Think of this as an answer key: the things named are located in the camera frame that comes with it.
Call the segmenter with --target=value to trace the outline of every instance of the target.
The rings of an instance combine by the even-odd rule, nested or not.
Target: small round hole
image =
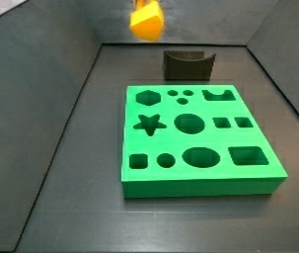
[[[185,91],[184,91],[184,94],[185,94],[186,96],[193,96],[193,95],[194,95],[194,92],[190,91],[190,90],[185,90]]]
[[[161,154],[157,158],[157,163],[164,168],[170,168],[176,164],[176,158],[172,154]]]
[[[174,91],[174,90],[170,90],[170,91],[168,92],[168,94],[169,94],[170,96],[177,96],[177,95],[178,95],[178,92]]]
[[[189,103],[188,99],[178,99],[177,102],[181,104],[181,105],[186,105]]]

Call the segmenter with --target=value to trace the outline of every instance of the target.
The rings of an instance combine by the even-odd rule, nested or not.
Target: hexagonal hole
[[[137,102],[146,106],[153,106],[161,102],[161,95],[156,91],[144,91],[137,95]]]

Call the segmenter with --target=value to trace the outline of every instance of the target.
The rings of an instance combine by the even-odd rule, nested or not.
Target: circular hole
[[[170,91],[168,92],[168,94],[169,94],[170,96],[177,96],[177,95],[178,95],[178,92],[174,91],[174,90],[170,90]]]
[[[177,102],[181,104],[181,105],[186,105],[189,103],[188,99],[178,99]]]
[[[206,147],[193,147],[184,152],[185,162],[198,168],[216,166],[221,161],[218,152]]]
[[[193,95],[194,95],[194,92],[190,91],[190,90],[185,90],[185,91],[184,91],[184,94],[185,94],[186,96],[193,96]]]
[[[176,118],[176,127],[189,134],[196,134],[205,129],[204,120],[193,114],[184,114]]]
[[[176,164],[176,158],[172,154],[161,154],[157,158],[157,163],[164,168],[170,168]]]

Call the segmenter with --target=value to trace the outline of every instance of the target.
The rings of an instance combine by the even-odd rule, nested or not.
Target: green shape sorter board
[[[125,198],[272,194],[286,171],[234,85],[129,86]]]

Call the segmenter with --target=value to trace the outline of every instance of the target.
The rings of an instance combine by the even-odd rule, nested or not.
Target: dark gray block
[[[274,195],[123,199],[126,88],[181,83],[164,80],[165,50],[217,52],[212,83],[237,85],[289,172]],[[257,250],[299,251],[297,114],[242,47],[105,45],[18,251]]]
[[[0,250],[14,250],[101,42],[77,1],[0,17]]]
[[[249,48],[299,113],[299,1],[280,2]]]
[[[166,51],[164,53],[165,80],[210,80],[217,53],[205,51]]]

